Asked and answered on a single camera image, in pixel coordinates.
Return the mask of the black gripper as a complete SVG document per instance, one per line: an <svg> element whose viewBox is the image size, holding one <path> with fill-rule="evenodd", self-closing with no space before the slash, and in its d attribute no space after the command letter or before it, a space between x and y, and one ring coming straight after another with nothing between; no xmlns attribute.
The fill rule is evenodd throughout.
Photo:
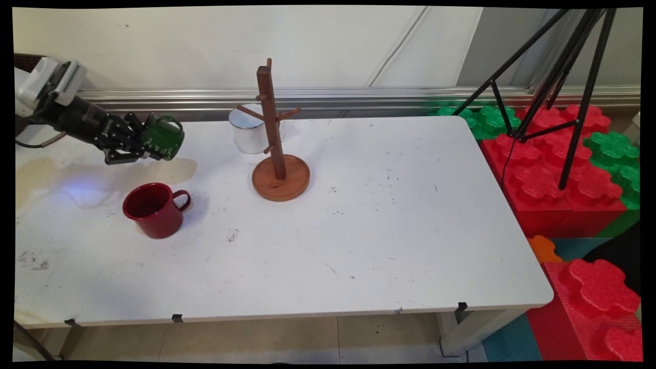
<svg viewBox="0 0 656 369"><path fill-rule="evenodd" d="M43 121L58 132L66 132L68 136L105 150L107 165L132 163L152 156L136 137L150 135L154 112L140 121L133 112L120 117L75 97L67 106L57 102L49 104L43 112Z"/></svg>

